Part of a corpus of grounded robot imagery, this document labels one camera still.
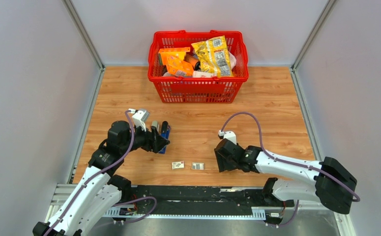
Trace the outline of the blue and black stapler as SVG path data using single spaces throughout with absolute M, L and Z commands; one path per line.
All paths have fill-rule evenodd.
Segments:
M 167 121 L 163 121 L 160 129 L 160 135 L 168 141 L 169 140 L 169 135 L 170 135 L 171 127 Z M 167 149 L 167 145 L 165 145 L 160 151 L 159 154 L 165 154 Z

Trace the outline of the grey and white stapler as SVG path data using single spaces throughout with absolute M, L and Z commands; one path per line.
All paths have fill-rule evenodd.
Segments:
M 156 129 L 157 131 L 159 130 L 159 122 L 154 120 L 152 123 L 151 123 L 151 127 L 153 127 L 154 129 Z

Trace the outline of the white staple box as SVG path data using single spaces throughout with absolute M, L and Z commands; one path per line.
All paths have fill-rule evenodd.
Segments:
M 184 169 L 185 168 L 185 163 L 184 161 L 178 161 L 178 162 L 172 162 L 172 169 Z

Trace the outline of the white staple box tray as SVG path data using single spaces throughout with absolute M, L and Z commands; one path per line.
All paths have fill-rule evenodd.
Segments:
M 191 169 L 192 170 L 204 170 L 205 164 L 201 163 L 201 162 L 192 162 Z

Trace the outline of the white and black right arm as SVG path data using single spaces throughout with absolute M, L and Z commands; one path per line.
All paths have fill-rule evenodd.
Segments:
M 274 206 L 280 201 L 304 200 L 322 204 L 339 214 L 349 214 L 355 195 L 356 178 L 335 158 L 308 161 L 275 154 L 256 146 L 242 148 L 222 139 L 214 149 L 220 172 L 242 170 L 272 174 L 264 185 L 263 201 Z

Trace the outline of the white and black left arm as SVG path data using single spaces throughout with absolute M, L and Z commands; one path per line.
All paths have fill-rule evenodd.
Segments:
M 161 152 L 170 143 L 168 132 L 167 128 L 159 133 L 154 126 L 146 129 L 132 126 L 128 121 L 115 121 L 68 199 L 48 222 L 34 226 L 33 235 L 88 235 L 107 210 L 131 200 L 131 182 L 115 174 L 127 154 L 140 148 Z

